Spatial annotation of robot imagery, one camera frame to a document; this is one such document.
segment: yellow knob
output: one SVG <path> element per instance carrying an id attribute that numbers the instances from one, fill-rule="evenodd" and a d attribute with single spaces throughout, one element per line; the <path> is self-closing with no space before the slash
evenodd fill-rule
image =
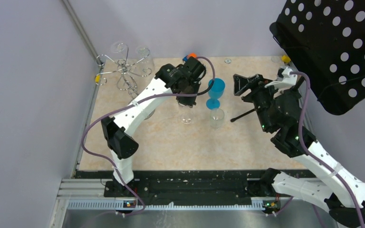
<path id="1" fill-rule="evenodd" d="M 284 63 L 290 63 L 292 60 L 289 58 L 289 56 L 287 56 L 287 55 L 284 55 L 284 56 L 282 56 L 282 61 L 284 62 Z"/>
<path id="2" fill-rule="evenodd" d="M 95 82 L 98 83 L 100 81 L 100 74 L 96 75 Z"/>

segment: gray wall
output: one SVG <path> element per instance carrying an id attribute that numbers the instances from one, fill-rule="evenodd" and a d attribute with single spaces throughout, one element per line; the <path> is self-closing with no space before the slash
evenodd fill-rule
<path id="1" fill-rule="evenodd" d="M 365 182 L 365 100 L 344 115 L 331 115 L 311 93 L 307 114 L 324 148 Z"/>
<path id="2" fill-rule="evenodd" d="M 286 0 L 71 0 L 98 53 L 123 40 L 154 57 L 282 53 L 269 25 Z"/>
<path id="3" fill-rule="evenodd" d="M 0 228 L 49 224 L 95 71 L 60 1 L 0 1 Z"/>

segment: beige tabletop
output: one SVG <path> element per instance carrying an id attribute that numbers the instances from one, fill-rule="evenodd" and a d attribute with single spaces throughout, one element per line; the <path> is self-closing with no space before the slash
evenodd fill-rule
<path id="1" fill-rule="evenodd" d="M 181 122 L 181 108 L 174 97 L 169 98 L 156 108 L 154 115 L 142 122 L 134 135 L 139 149 L 134 155 L 134 170 L 251 170 L 251 169 L 304 169 L 304 166 L 279 152 L 270 142 L 272 134 L 264 133 L 256 113 L 231 123 L 230 119 L 253 108 L 253 104 L 244 103 L 233 95 L 233 75 L 253 76 L 262 74 L 265 78 L 276 79 L 280 63 L 271 61 L 271 57 L 211 57 L 216 77 L 226 83 L 220 98 L 221 109 L 225 112 L 223 126 L 214 130 L 210 127 L 210 110 L 205 102 L 207 94 L 196 99 L 197 105 L 189 110 L 193 114 L 191 124 Z M 211 68 L 204 82 L 211 79 Z M 155 70 L 164 64 L 174 66 L 182 63 L 180 58 L 159 58 L 154 60 Z M 105 71 L 115 68 L 106 64 Z M 100 86 L 92 121 L 115 109 L 126 106 L 131 97 L 126 91 L 116 88 L 119 73 L 107 74 L 108 82 Z M 135 77 L 138 90 L 141 91 L 152 79 Z M 200 91 L 206 89 L 203 84 Z M 86 146 L 91 151 L 110 156 L 101 125 L 94 126 L 89 132 Z M 83 153 L 79 170 L 111 170 L 112 165 L 99 157 Z"/>

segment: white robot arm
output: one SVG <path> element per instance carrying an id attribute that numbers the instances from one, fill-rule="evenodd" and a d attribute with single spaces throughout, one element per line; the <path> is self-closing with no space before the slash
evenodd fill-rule
<path id="1" fill-rule="evenodd" d="M 365 221 L 365 183 L 353 176 L 343 168 L 316 140 L 315 136 L 303 127 L 303 135 L 298 135 L 299 117 L 301 108 L 298 100 L 301 97 L 298 88 L 303 81 L 296 83 L 296 77 L 291 74 L 289 67 L 278 71 L 278 80 L 264 79 L 262 75 L 245 78 L 234 75 L 235 95 L 243 94 L 247 89 L 251 92 L 242 97 L 244 102 L 254 103 L 262 130 L 276 135 L 271 139 L 275 147 L 290 158 L 298 161 L 312 171 L 323 184 L 314 184 L 299 180 L 287 174 L 268 169 L 261 177 L 261 182 L 269 194 L 286 194 L 310 202 L 326 212 L 339 223 L 347 227 L 360 226 L 357 218 L 354 201 L 337 174 L 345 181 L 355 195 L 357 204 Z M 277 97 L 273 95 L 284 87 Z M 302 137 L 308 151 L 305 152 L 300 145 L 299 137 Z M 313 156 L 319 158 L 334 172 L 331 172 Z"/>
<path id="2" fill-rule="evenodd" d="M 140 104 L 137 101 L 153 95 L 196 94 L 205 72 L 205 66 L 193 57 L 177 67 L 171 64 L 164 65 L 142 93 L 130 103 L 134 107 L 102 120 L 105 139 L 125 183 L 129 183 L 134 178 L 132 172 L 133 154 L 138 149 L 138 143 L 132 138 L 134 132 L 142 121 L 170 96 L 156 97 Z M 192 107 L 195 105 L 195 98 L 195 96 L 178 97 L 177 101 L 182 105 Z M 118 183 L 124 185 L 115 170 L 113 176 Z"/>

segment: metal floor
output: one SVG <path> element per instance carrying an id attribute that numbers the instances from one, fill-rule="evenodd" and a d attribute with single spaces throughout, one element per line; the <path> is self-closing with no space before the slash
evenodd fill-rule
<path id="1" fill-rule="evenodd" d="M 302 200 L 293 200 L 277 217 L 251 210 L 152 210 L 126 218 L 111 213 L 91 220 L 102 212 L 70 209 L 62 228 L 80 228 L 89 219 L 85 228 L 321 228 L 311 205 Z M 338 227 L 326 212 L 319 213 L 327 228 Z"/>

